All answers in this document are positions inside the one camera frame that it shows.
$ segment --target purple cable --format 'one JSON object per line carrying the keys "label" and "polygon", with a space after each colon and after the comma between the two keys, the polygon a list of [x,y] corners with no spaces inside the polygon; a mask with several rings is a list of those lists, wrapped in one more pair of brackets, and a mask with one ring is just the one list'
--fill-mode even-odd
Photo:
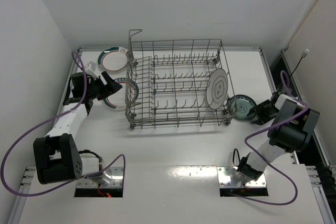
{"label": "purple cable", "polygon": [[[292,94],[289,92],[288,87],[287,87],[287,85],[289,84],[289,78],[288,78],[287,73],[285,71],[281,71],[280,76],[281,76],[282,85],[285,87],[287,94],[289,96],[293,97]],[[298,99],[295,99],[295,100],[298,101],[299,103],[301,103],[304,106],[303,110],[301,110],[299,113],[291,116],[290,118],[288,118],[286,120],[283,120],[282,122],[276,123],[276,124],[274,124],[274,125],[272,125],[270,127],[267,127],[267,128],[265,128],[263,130],[257,131],[255,133],[247,136],[245,138],[245,140],[244,140],[245,144],[250,149],[252,149],[262,160],[264,160],[272,169],[274,169],[275,171],[277,171],[278,173],[280,173],[282,176],[284,176],[285,178],[287,178],[293,184],[293,187],[295,189],[295,195],[294,195],[293,199],[291,199],[288,202],[284,202],[284,203],[273,203],[273,202],[267,202],[267,201],[263,201],[263,200],[259,200],[259,199],[248,198],[248,197],[241,196],[241,195],[238,195],[238,194],[232,194],[232,193],[228,193],[228,194],[236,196],[236,197],[240,197],[240,198],[243,198],[243,199],[248,199],[248,200],[252,200],[252,201],[255,201],[255,202],[259,202],[259,203],[263,203],[263,204],[268,204],[268,205],[273,205],[273,206],[285,206],[285,205],[289,205],[289,204],[293,203],[297,199],[297,197],[298,197],[298,187],[295,184],[295,182],[288,175],[286,175],[285,173],[283,173],[282,171],[280,171],[279,169],[277,169],[276,167],[274,167],[272,164],[270,164],[267,161],[267,159],[265,159],[252,145],[250,145],[248,143],[248,140],[250,138],[252,138],[252,137],[254,137],[256,135],[259,135],[259,134],[261,134],[263,132],[266,132],[266,131],[272,130],[274,128],[277,128],[277,127],[279,127],[279,126],[281,126],[283,124],[286,124],[286,123],[294,120],[295,118],[298,118],[299,116],[303,115],[308,110],[308,108],[309,108],[308,105],[305,104],[304,102],[302,102],[301,100],[298,100]]]}
{"label": "purple cable", "polygon": [[[74,106],[71,110],[68,110],[68,111],[65,111],[57,116],[53,116],[39,124],[37,124],[36,126],[34,126],[33,128],[31,128],[30,130],[28,130],[27,132],[25,132],[22,136],[20,136],[8,149],[8,151],[6,152],[3,160],[2,160],[2,163],[1,163],[1,168],[0,168],[0,177],[1,177],[1,182],[2,184],[4,185],[4,187],[12,194],[14,195],[17,195],[17,196],[22,196],[22,197],[34,197],[34,196],[40,196],[40,195],[43,195],[43,194],[47,194],[51,191],[54,191],[62,186],[65,186],[75,180],[71,180],[71,181],[67,181],[67,182],[64,182],[52,189],[49,189],[49,190],[46,190],[46,191],[42,191],[42,192],[39,192],[39,193],[35,193],[35,194],[23,194],[23,193],[19,193],[18,191],[15,191],[13,189],[10,188],[10,186],[7,184],[6,180],[5,180],[5,174],[4,174],[4,168],[5,168],[5,163],[6,163],[6,160],[10,154],[10,152],[13,150],[13,148],[26,136],[28,135],[29,133],[31,133],[32,131],[34,131],[35,129],[41,127],[42,125],[48,123],[48,122],[51,122],[57,118],[60,118],[61,116],[64,116],[68,113],[70,113],[71,111],[75,110],[76,108],[78,108],[81,103],[83,102],[84,98],[85,98],[85,95],[86,95],[86,92],[87,92],[87,78],[86,78],[86,72],[85,72],[85,67],[84,67],[84,64],[82,62],[82,60],[80,59],[80,57],[78,56],[78,54],[76,54],[75,52],[72,52],[72,58],[73,60],[75,61],[76,65],[78,65],[76,59],[78,58],[78,61],[80,63],[80,65],[78,65],[78,67],[83,71],[83,76],[84,76],[84,91],[83,91],[83,95],[80,99],[80,101],[76,104],[76,106]],[[124,185],[124,178],[125,178],[125,156],[123,154],[120,154],[118,157],[116,157],[107,167],[105,167],[103,170],[99,171],[99,172],[96,172],[96,173],[91,173],[91,174],[87,174],[85,176],[82,176],[82,177],[89,177],[89,176],[94,176],[94,175],[97,175],[99,173],[101,173],[102,171],[106,170],[107,168],[109,168],[111,165],[113,165],[114,162],[117,161],[117,159],[119,157],[123,157],[123,160],[124,160],[124,171],[123,171],[123,180],[122,180],[122,188],[123,188],[123,185]]]}

